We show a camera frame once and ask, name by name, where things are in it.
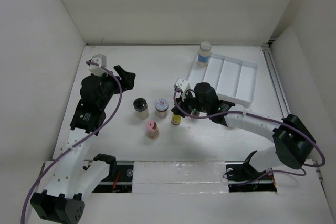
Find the white tray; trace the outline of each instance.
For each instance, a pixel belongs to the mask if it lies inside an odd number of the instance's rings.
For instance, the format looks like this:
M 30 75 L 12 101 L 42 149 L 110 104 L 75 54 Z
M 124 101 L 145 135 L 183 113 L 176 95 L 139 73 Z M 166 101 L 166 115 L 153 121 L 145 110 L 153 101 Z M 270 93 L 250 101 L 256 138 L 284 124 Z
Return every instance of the white tray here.
M 191 88 L 208 82 L 220 99 L 249 106 L 253 102 L 257 71 L 255 62 L 211 54 L 207 67 L 200 67 L 196 57 L 188 82 Z

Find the bottle with blue label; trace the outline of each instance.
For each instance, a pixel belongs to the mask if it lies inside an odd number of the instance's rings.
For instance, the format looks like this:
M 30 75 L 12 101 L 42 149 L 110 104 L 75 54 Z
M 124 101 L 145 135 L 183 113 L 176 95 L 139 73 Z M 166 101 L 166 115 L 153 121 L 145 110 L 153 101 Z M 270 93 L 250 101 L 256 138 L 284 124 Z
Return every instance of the bottle with blue label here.
M 198 51 L 198 61 L 197 64 L 200 67 L 206 67 L 208 66 L 209 59 L 211 56 L 211 44 L 207 41 L 202 42 L 200 45 L 200 49 Z

